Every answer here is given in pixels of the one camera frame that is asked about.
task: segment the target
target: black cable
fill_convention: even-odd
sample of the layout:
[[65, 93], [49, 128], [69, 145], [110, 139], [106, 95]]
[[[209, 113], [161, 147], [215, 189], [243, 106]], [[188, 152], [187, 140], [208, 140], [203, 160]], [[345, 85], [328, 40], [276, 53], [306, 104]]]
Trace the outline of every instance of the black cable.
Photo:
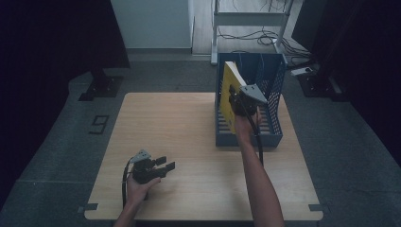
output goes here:
[[262, 8], [265, 7], [268, 4], [268, 0], [266, 0], [265, 4], [260, 8], [259, 11], [262, 11]]
[[130, 161], [127, 162], [126, 167], [124, 168], [124, 173], [123, 173], [123, 182], [122, 182], [122, 195], [123, 195], [123, 209], [127, 201], [127, 174], [128, 174], [128, 166], [130, 165]]
[[233, 7], [235, 8], [236, 11], [238, 11], [238, 9], [235, 6], [234, 0], [233, 0]]
[[273, 4], [273, 1], [272, 1], [272, 0], [270, 0], [269, 11], [271, 10], [271, 4]]
[[231, 53], [251, 53], [251, 52], [248, 52], [245, 50], [233, 50], [233, 51], [231, 51]]
[[245, 107], [245, 105], [242, 102], [241, 98], [239, 98], [239, 103], [241, 104], [241, 107], [242, 107], [245, 115], [247, 116], [248, 121], [250, 122], [251, 127], [253, 129], [253, 134], [254, 134], [254, 137], [256, 138], [256, 142], [257, 142], [257, 148], [259, 150], [260, 164], [262, 164], [262, 166], [264, 166], [264, 162], [263, 162], [263, 146], [262, 146], [262, 140], [260, 139], [259, 127], [258, 126], [256, 127], [256, 125], [254, 124], [254, 122], [253, 122], [252, 118], [250, 117], [250, 115], [248, 114], [247, 108]]
[[[287, 2], [288, 2], [288, 0], [285, 0], [284, 5], [282, 6], [283, 9], [286, 8]], [[270, 11], [271, 7], [272, 7], [272, 0], [270, 0], [269, 11]], [[255, 31], [248, 35], [233, 36], [233, 35], [229, 35], [229, 34], [221, 34], [220, 27], [218, 26], [218, 36], [222, 37], [223, 39], [227, 39], [227, 40], [244, 40], [244, 41], [256, 40], [258, 44], [262, 44], [265, 46], [273, 45], [274, 44], [273, 39], [277, 39], [278, 34], [275, 32], [272, 32], [272, 31], [267, 31], [264, 28], [265, 27], [262, 26], [262, 30]], [[258, 37], [252, 37], [253, 35], [256, 35], [259, 33], [262, 33], [262, 35], [259, 35]], [[294, 68], [294, 67], [298, 67], [300, 65], [300, 64], [295, 64], [293, 62], [293, 59], [296, 59], [296, 58], [299, 58], [299, 59], [303, 58], [303, 59], [308, 59], [308, 61], [313, 61], [312, 55], [309, 53], [309, 51], [291, 46], [289, 41], [284, 37], [282, 39], [281, 45], [284, 47], [284, 49], [286, 51], [286, 54], [285, 54], [286, 57], [290, 57], [290, 62], [293, 64], [290, 67]]]

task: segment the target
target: white wall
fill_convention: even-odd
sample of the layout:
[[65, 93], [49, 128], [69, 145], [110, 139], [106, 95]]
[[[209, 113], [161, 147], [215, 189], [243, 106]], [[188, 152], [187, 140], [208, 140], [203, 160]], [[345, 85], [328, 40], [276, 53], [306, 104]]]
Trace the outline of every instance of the white wall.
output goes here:
[[191, 48], [192, 0], [112, 0], [126, 48]]

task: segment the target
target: human arm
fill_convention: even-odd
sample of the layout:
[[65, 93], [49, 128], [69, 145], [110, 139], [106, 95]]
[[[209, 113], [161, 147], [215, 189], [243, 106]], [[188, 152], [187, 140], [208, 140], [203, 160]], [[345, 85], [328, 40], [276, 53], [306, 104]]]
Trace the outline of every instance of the human arm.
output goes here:
[[254, 226], [284, 226], [280, 202], [265, 168], [254, 151], [251, 143], [253, 129], [246, 117], [235, 116], [235, 132], [241, 149]]
[[127, 202], [121, 212], [118, 220], [115, 222], [114, 227], [128, 227], [132, 226], [133, 218], [139, 210], [139, 207], [144, 200], [146, 194], [152, 186], [159, 183], [160, 178], [155, 178], [148, 183], [139, 184], [130, 174], [127, 178]]

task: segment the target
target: dark background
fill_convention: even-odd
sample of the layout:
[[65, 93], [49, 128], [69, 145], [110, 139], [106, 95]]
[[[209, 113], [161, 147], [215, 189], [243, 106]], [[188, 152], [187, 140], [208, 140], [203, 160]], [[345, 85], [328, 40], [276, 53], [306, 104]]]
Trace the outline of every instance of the dark background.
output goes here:
[[401, 165], [401, 4], [305, 0], [292, 37], [332, 77]]
[[1, 205], [94, 67], [130, 67], [109, 0], [0, 2]]

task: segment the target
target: gray floor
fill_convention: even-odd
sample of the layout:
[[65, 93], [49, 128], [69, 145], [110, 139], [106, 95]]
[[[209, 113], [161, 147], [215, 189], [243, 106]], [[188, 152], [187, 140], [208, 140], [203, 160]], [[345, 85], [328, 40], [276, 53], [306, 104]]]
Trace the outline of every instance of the gray floor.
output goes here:
[[[109, 76], [124, 77], [116, 98], [79, 102], [91, 76], [84, 74], [70, 82], [65, 107], [13, 186], [0, 226], [112, 226], [111, 220], [87, 220], [79, 208], [89, 200], [124, 95], [215, 91], [216, 67], [208, 60], [153, 57], [130, 56], [131, 69], [106, 71]], [[290, 221], [287, 226], [401, 226], [400, 167], [354, 108], [346, 102], [304, 97], [289, 73], [283, 96], [324, 208], [318, 223]], [[92, 126], [96, 115], [110, 117], [101, 135], [88, 133], [98, 131]]]

